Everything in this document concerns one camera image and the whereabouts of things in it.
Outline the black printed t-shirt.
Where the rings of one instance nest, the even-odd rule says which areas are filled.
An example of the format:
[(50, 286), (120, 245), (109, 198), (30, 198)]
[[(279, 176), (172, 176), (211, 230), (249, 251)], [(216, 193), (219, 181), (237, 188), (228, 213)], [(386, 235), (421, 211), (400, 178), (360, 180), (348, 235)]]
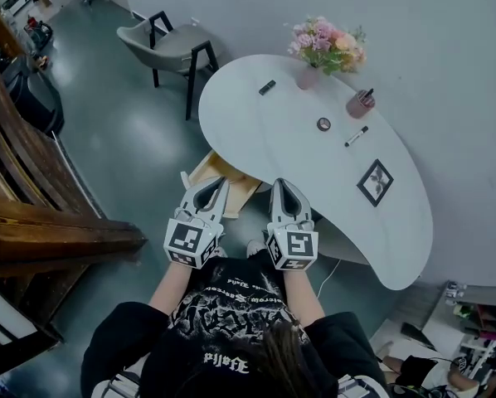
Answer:
[(283, 273), (265, 251), (212, 258), (192, 269), (169, 316), (118, 304), (85, 351), (82, 397), (141, 363), (139, 398), (389, 398), (357, 317), (325, 314), (302, 327)]

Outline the brown wooden stair stringer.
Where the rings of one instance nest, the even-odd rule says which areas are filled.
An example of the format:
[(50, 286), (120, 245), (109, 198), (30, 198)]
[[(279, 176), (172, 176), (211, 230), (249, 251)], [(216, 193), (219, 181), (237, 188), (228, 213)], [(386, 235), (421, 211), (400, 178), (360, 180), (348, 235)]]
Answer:
[(0, 197), (0, 263), (63, 260), (139, 250), (131, 223), (82, 216)]

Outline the black and white marker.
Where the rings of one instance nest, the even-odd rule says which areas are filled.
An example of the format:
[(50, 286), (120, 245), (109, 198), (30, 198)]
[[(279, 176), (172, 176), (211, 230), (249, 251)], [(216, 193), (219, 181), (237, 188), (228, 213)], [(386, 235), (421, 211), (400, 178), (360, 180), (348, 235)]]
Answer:
[(362, 127), (357, 133), (355, 133), (349, 140), (344, 143), (344, 147), (350, 147), (357, 139), (363, 136), (368, 131), (368, 126)]

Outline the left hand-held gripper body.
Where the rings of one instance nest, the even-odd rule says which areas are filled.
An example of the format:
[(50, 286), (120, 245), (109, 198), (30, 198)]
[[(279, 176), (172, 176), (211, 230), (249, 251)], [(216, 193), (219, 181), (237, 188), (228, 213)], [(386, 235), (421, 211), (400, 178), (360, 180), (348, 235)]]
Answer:
[(221, 223), (179, 207), (168, 221), (163, 249), (170, 262), (201, 269), (216, 251), (223, 231)]

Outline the pink flower bouquet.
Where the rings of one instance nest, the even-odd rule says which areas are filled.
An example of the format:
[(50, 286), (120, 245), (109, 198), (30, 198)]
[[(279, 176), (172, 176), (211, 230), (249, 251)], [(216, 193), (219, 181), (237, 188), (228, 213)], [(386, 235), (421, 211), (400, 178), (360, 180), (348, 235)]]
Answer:
[(292, 27), (288, 53), (326, 75), (357, 73), (366, 61), (366, 32), (361, 26), (343, 30), (325, 17), (308, 17)]

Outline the pink pen cup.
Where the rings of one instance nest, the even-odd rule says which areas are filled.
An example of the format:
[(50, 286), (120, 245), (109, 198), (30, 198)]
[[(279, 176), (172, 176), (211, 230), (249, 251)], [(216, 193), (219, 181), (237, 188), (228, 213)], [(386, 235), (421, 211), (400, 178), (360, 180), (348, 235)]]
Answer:
[(365, 114), (367, 114), (371, 109), (375, 107), (376, 101), (372, 95), (366, 99), (362, 100), (362, 97), (369, 90), (359, 90), (346, 104), (346, 110), (348, 114), (355, 119), (360, 119)]

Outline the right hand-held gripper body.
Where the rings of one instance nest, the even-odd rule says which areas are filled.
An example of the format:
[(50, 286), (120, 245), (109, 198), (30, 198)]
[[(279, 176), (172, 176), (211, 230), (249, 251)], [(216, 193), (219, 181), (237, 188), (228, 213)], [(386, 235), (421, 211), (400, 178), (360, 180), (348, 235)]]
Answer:
[(277, 270), (305, 271), (318, 258), (319, 233), (312, 221), (268, 227), (265, 245)]

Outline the grey chair with black legs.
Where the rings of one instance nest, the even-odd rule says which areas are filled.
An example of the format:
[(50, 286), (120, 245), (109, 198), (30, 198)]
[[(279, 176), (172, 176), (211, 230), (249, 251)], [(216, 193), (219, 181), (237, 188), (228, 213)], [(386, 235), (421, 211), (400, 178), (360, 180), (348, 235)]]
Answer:
[(134, 56), (153, 71), (153, 84), (159, 87), (160, 71), (187, 79), (185, 118), (192, 116), (192, 100), (197, 72), (219, 69), (218, 58), (225, 47), (221, 40), (198, 25), (174, 27), (164, 11), (143, 19), (134, 27), (119, 27), (118, 38)]

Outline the wooden desk drawer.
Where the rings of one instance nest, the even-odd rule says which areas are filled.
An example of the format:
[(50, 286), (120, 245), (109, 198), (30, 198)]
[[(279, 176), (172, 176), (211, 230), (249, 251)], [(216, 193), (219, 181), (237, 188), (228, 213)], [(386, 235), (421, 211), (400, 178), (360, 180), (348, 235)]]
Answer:
[(186, 189), (208, 178), (221, 176), (226, 177), (230, 184), (224, 217), (237, 219), (242, 208), (259, 188), (260, 180), (232, 167), (214, 151), (210, 151), (192, 172), (181, 172), (182, 184)]

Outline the dark wooden staircase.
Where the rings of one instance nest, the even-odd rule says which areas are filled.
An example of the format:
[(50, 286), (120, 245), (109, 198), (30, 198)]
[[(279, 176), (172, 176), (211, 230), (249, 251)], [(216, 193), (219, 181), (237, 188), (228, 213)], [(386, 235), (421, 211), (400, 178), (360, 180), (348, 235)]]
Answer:
[[(0, 49), (9, 56), (22, 55), (1, 15)], [(108, 220), (80, 188), (58, 140), (35, 129), (18, 113), (1, 73), (0, 197)], [(61, 340), (51, 321), (91, 265), (120, 258), (133, 260), (141, 248), (134, 253), (0, 263), (0, 375)]]

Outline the person's left forearm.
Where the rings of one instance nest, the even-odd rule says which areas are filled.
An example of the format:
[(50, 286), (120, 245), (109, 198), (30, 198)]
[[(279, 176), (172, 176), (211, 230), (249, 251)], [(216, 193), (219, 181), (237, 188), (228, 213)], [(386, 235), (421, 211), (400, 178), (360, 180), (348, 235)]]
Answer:
[(186, 293), (191, 274), (191, 267), (171, 263), (148, 305), (168, 316), (171, 315)]

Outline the grey shelf unit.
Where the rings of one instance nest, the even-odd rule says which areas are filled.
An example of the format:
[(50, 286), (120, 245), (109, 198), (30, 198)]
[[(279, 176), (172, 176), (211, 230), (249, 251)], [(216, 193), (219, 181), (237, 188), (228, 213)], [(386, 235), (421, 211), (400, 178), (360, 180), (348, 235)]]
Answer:
[[(469, 319), (453, 314), (457, 303), (473, 307)], [(405, 324), (412, 338), (452, 357), (470, 338), (496, 341), (496, 286), (450, 280), (440, 288), (417, 282), (402, 292), (389, 319)]]

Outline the black picture frame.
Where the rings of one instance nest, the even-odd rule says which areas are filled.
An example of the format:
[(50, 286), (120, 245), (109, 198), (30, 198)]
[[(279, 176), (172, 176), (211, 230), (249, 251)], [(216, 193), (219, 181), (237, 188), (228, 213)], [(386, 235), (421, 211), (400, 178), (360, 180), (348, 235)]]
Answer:
[(384, 164), (376, 159), (357, 183), (357, 188), (373, 207), (377, 207), (393, 182), (393, 176)]

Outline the black and red machine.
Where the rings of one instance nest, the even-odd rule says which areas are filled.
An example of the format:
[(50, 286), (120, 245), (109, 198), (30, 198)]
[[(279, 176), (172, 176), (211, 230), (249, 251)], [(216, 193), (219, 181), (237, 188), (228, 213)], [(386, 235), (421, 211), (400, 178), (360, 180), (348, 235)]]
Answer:
[(43, 50), (53, 37), (53, 29), (43, 21), (37, 21), (34, 17), (27, 19), (24, 27), (27, 35), (32, 39), (38, 51)]

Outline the white curved desk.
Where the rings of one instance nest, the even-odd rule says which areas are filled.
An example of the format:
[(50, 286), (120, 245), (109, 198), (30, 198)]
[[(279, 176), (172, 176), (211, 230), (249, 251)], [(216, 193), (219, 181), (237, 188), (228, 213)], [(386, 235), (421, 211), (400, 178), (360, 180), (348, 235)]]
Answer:
[[(206, 83), (198, 106), (202, 132), (232, 167), (262, 182), (282, 177), (335, 225), (371, 265), (380, 282), (402, 290), (421, 275), (430, 256), (430, 203), (415, 163), (376, 110), (352, 118), (354, 90), (321, 75), (308, 90), (296, 85), (304, 63), (286, 56), (252, 55), (223, 66)], [(265, 95), (259, 89), (276, 85)], [(327, 118), (331, 129), (317, 128)], [(362, 127), (350, 147), (344, 143)], [(394, 182), (377, 207), (357, 183), (379, 159)]]

